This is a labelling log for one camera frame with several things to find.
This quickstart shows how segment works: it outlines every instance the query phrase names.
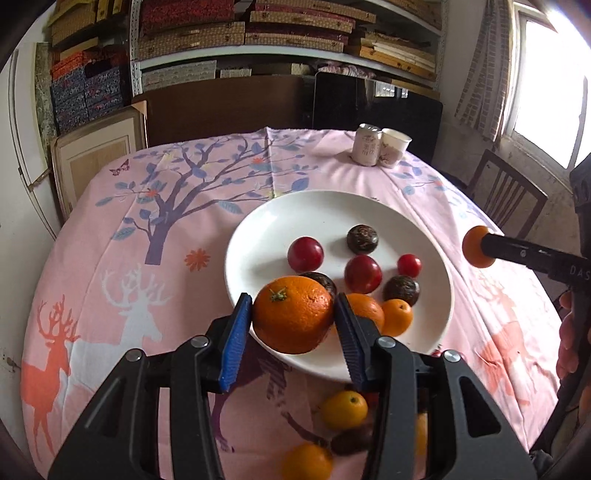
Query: tablecloth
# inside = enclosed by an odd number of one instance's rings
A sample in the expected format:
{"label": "tablecloth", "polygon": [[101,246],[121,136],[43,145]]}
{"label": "tablecloth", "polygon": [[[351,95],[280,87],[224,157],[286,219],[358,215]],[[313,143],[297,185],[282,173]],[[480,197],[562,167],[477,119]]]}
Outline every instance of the tablecloth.
{"label": "tablecloth", "polygon": [[[90,182],[47,260],[26,333],[23,411],[42,474],[125,351],[173,350],[232,310],[224,256],[245,215],[307,189],[383,202],[441,246],[455,292],[441,348],[464,354],[520,441],[532,445],[558,387],[560,321],[547,295],[525,267],[497,261],[477,270],[463,259],[469,228],[498,228],[438,172],[411,154],[393,170],[359,166],[349,156],[353,138],[267,128],[162,145],[113,162]],[[226,477],[280,478],[282,454],[322,435],[315,412],[331,388],[250,340],[232,391],[211,398]],[[172,478],[167,392],[161,397],[161,475]],[[356,480],[362,465],[363,455],[337,458],[332,478]]]}

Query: orange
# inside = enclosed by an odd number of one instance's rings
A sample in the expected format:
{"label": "orange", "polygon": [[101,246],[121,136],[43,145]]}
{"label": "orange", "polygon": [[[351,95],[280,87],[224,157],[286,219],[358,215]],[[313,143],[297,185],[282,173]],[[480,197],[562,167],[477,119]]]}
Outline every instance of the orange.
{"label": "orange", "polygon": [[332,298],[307,277],[281,277],[256,296],[252,327],[259,339],[281,353],[306,353],[316,348],[333,322]]}
{"label": "orange", "polygon": [[382,335],[397,337],[402,335],[413,322],[413,309],[404,300],[393,299],[382,303],[386,321]]}
{"label": "orange", "polygon": [[417,416],[417,422],[415,424],[415,444],[414,454],[415,456],[423,456],[427,453],[427,414],[420,413]]}
{"label": "orange", "polygon": [[372,320],[378,330],[382,331],[384,327],[384,311],[375,299],[362,293],[349,293],[347,300],[355,315]]}
{"label": "orange", "polygon": [[283,480],[328,480],[332,455],[313,443],[304,443],[288,452],[281,465]]}
{"label": "orange", "polygon": [[359,427],[368,415],[368,405],[362,394],[344,390],[326,399],[320,406],[320,416],[331,430]]}

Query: mandarin orange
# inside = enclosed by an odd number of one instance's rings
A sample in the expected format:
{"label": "mandarin orange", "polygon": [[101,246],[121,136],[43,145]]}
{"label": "mandarin orange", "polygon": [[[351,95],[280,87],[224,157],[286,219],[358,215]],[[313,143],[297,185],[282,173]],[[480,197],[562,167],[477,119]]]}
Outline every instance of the mandarin orange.
{"label": "mandarin orange", "polygon": [[252,327],[259,339],[280,353],[310,352],[333,322],[328,291],[307,277],[281,277],[265,285],[253,305]]}

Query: tree print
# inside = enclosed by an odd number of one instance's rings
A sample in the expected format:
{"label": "tree print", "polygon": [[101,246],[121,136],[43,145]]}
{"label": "tree print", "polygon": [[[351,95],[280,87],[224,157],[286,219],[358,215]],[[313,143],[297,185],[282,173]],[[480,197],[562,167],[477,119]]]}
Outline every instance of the tree print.
{"label": "tree print", "polygon": [[[156,163],[148,162],[145,166],[147,176],[136,184],[132,181],[115,183],[117,193],[106,197],[96,206],[104,206],[115,198],[124,200],[128,196],[135,196],[136,202],[142,207],[134,216],[123,218],[123,225],[112,237],[113,240],[124,240],[136,232],[143,232],[148,239],[148,250],[145,263],[160,265],[164,250],[164,243],[171,227],[178,221],[194,213],[218,205],[227,212],[243,215],[240,208],[242,202],[265,202],[279,194],[274,189],[274,179],[281,176],[296,175],[291,187],[283,193],[305,190],[309,185],[308,171],[317,167],[292,164],[282,167],[283,162],[296,161],[303,158],[303,154],[294,154],[312,139],[299,139],[293,134],[284,135],[278,131],[271,131],[267,136],[264,132],[248,135],[231,135],[211,139],[209,145],[204,140],[190,148],[188,142],[174,144],[171,148],[159,153],[145,153],[136,155],[134,159],[162,155]],[[217,151],[235,147],[230,158],[217,158]],[[271,162],[269,149],[274,147],[278,153],[286,153],[286,158],[274,158]],[[162,182],[157,177],[163,171],[171,171],[178,176],[172,188],[167,188],[168,182]],[[222,187],[228,185],[249,185],[244,191],[232,194]],[[219,189],[219,194],[206,195]]]}

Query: flower print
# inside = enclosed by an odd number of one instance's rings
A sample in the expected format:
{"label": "flower print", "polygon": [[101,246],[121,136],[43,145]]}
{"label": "flower print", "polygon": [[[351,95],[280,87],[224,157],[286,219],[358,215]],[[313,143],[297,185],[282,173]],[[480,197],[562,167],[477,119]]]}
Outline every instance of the flower print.
{"label": "flower print", "polygon": [[203,248],[199,248],[197,251],[191,250],[191,253],[185,257],[185,264],[188,266],[189,271],[192,272],[195,269],[199,271],[202,268],[207,267],[210,258],[211,257],[207,255]]}

